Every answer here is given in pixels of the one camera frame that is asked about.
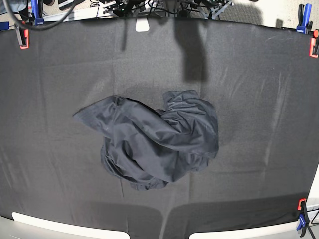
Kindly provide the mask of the white tab at table edge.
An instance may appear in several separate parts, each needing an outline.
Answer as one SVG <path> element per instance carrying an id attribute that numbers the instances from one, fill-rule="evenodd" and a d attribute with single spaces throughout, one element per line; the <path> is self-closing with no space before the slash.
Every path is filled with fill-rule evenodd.
<path id="1" fill-rule="evenodd" d="M 135 31 L 136 32 L 148 32 L 150 30 L 150 25 L 148 19 L 145 18 L 137 18 Z"/>

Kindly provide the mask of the orange clamp far right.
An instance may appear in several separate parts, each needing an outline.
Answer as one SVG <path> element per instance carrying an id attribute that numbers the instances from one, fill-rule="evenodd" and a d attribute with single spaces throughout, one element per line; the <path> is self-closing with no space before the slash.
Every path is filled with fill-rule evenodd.
<path id="1" fill-rule="evenodd" d="M 313 58 L 319 57 L 319 30 L 318 29 L 316 29 L 313 32 L 313 37 L 311 38 L 311 42 L 310 42 L 309 56 Z"/>

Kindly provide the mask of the blue bar clamp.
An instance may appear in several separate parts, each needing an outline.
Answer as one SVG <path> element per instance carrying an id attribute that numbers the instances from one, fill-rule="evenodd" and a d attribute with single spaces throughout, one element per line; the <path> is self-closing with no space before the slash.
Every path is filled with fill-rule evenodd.
<path id="1" fill-rule="evenodd" d="M 31 4 L 31 17 L 33 25 L 44 25 L 43 14 L 43 1 L 42 0 L 30 0 Z"/>
<path id="2" fill-rule="evenodd" d="M 306 5 L 300 4 L 298 8 L 298 25 L 296 31 L 303 34 L 311 34 L 312 22 L 310 21 L 312 5 L 307 3 Z"/>

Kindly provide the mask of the orange clamp far left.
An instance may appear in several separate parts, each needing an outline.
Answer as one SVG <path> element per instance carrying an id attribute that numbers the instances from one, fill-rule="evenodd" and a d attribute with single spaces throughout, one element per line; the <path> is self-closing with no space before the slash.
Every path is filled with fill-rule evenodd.
<path id="1" fill-rule="evenodd" d="M 20 49 L 28 49 L 29 48 L 29 30 L 22 29 L 17 24 L 14 25 L 14 29 L 17 34 L 17 39 L 18 39 Z"/>

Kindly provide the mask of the blue bar clamp far right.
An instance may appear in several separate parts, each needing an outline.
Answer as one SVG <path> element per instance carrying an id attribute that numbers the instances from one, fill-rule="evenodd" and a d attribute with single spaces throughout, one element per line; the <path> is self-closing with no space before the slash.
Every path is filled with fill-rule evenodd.
<path id="1" fill-rule="evenodd" d="M 307 3 L 306 5 L 300 4 L 298 8 L 298 25 L 296 31 L 303 34 L 311 34 L 312 22 L 310 21 L 312 5 Z"/>

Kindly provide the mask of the blue orange clamp near right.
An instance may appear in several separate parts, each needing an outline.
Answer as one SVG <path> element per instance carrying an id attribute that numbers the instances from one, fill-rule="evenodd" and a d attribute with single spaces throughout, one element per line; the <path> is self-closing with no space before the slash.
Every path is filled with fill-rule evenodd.
<path id="1" fill-rule="evenodd" d="M 315 235 L 310 227 L 310 220 L 308 217 L 306 202 L 307 202 L 306 198 L 302 198 L 299 200 L 299 203 L 298 203 L 299 224 L 298 224 L 296 230 L 301 231 L 301 234 L 300 234 L 301 238 L 304 237 L 306 234 L 306 231 L 308 231 L 310 233 L 312 239 L 316 239 L 316 237 L 315 237 Z"/>

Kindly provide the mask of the black table cover cloth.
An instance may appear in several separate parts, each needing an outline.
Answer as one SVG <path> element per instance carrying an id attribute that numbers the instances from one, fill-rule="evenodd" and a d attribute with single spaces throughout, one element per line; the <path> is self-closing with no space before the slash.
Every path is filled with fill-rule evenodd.
<path id="1" fill-rule="evenodd" d="M 293 222 L 319 163 L 319 62 L 310 37 L 200 19 L 65 22 L 18 46 L 0 35 L 0 213 L 123 231 L 133 239 Z M 110 95 L 163 107 L 195 90 L 217 111 L 209 166 L 137 191 L 100 162 L 103 139 L 72 116 Z"/>

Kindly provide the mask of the dark navy t-shirt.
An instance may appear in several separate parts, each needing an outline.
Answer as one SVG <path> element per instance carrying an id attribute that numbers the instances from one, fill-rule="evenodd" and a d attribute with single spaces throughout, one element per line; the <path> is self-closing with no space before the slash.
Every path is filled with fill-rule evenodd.
<path id="1" fill-rule="evenodd" d="M 219 150 L 214 106 L 194 90 L 169 91 L 154 110 L 130 98 L 109 96 L 73 118 L 103 136 L 101 163 L 136 190 L 161 189 L 205 169 Z"/>

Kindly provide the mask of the blue bar clamp far left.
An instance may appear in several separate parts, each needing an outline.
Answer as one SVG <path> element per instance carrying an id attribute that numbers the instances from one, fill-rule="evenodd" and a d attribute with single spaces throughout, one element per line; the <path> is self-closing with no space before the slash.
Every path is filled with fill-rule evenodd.
<path id="1" fill-rule="evenodd" d="M 44 25 L 43 14 L 43 1 L 42 0 L 30 0 L 31 4 L 31 17 L 33 25 Z"/>

